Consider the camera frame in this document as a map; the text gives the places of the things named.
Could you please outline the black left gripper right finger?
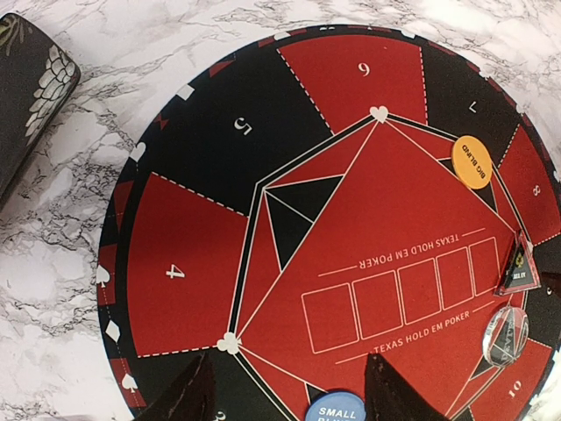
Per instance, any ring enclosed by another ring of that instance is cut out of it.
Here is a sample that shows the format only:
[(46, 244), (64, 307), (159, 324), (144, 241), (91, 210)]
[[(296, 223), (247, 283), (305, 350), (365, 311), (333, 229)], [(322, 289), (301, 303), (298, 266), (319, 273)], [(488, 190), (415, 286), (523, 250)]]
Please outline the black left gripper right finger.
[(366, 420), (447, 420), (380, 354), (367, 356)]

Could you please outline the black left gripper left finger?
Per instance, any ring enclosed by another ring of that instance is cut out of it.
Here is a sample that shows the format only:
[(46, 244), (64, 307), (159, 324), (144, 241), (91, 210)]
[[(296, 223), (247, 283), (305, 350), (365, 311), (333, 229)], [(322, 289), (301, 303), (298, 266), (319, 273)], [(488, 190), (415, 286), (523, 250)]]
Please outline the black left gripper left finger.
[(216, 408), (215, 371), (208, 353), (197, 356), (138, 421), (209, 421)]

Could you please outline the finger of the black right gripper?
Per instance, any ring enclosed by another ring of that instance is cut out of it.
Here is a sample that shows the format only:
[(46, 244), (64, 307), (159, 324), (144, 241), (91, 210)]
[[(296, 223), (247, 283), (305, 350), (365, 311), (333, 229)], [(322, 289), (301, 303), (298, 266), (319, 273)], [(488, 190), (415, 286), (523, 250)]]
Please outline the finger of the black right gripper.
[(548, 296), (561, 298), (561, 274), (557, 272), (541, 271), (540, 290)]

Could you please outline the triangular all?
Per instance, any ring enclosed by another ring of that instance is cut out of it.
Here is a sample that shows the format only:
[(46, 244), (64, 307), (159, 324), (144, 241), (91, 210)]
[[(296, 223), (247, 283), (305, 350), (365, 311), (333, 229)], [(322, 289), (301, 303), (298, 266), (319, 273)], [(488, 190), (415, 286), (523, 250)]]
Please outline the triangular all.
[(536, 289), (541, 286), (536, 263), (533, 258), (532, 245), (524, 231), (515, 235), (499, 284), (494, 292), (505, 296), (516, 292)]

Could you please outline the blue small blind button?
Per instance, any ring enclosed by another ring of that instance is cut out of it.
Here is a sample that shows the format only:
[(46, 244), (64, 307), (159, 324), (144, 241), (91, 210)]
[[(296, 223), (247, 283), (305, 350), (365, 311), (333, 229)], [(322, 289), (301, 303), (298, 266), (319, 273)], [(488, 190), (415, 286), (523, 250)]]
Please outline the blue small blind button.
[(357, 395), (335, 391), (318, 397), (308, 408), (305, 421), (365, 421), (365, 404)]

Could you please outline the orange big blind button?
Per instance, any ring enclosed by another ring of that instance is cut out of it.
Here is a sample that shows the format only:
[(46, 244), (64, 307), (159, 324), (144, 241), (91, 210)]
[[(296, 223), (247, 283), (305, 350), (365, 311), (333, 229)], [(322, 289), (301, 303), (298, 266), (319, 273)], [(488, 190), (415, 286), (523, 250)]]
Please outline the orange big blind button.
[(452, 148), (451, 162), (458, 179), (468, 188), (483, 189), (490, 183), (493, 162), (479, 139), (459, 137)]

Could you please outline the clear round dealer button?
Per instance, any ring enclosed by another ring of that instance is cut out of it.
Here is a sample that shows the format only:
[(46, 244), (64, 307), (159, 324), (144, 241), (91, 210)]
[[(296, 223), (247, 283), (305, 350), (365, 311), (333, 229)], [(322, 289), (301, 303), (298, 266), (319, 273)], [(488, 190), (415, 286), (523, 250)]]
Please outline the clear round dealer button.
[(529, 336), (529, 318), (519, 307), (500, 308), (488, 323), (482, 341), (485, 360), (496, 367), (514, 364), (522, 355)]

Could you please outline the round red black poker mat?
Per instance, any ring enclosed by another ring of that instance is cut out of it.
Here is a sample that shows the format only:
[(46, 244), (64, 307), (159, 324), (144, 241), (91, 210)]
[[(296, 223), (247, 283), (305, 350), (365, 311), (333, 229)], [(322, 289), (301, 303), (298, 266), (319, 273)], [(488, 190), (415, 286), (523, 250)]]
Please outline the round red black poker mat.
[[(490, 183), (451, 162), (479, 139)], [(147, 127), (97, 268), (103, 342), (138, 415), (208, 353), (219, 420), (301, 420), (365, 393), (382, 353), (454, 420), (521, 420), (560, 352), (560, 301), (494, 294), (515, 235), (560, 269), (560, 177), (530, 119), (462, 56), (363, 25), (283, 32), (224, 57)], [(504, 306), (520, 358), (483, 357)]]

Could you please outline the black floral box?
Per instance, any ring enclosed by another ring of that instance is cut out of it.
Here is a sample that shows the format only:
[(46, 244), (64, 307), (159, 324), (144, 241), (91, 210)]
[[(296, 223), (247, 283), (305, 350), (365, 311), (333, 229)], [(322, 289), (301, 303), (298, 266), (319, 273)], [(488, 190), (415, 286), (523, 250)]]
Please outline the black floral box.
[(36, 25), (13, 12), (1, 17), (1, 198), (80, 77), (75, 61)]

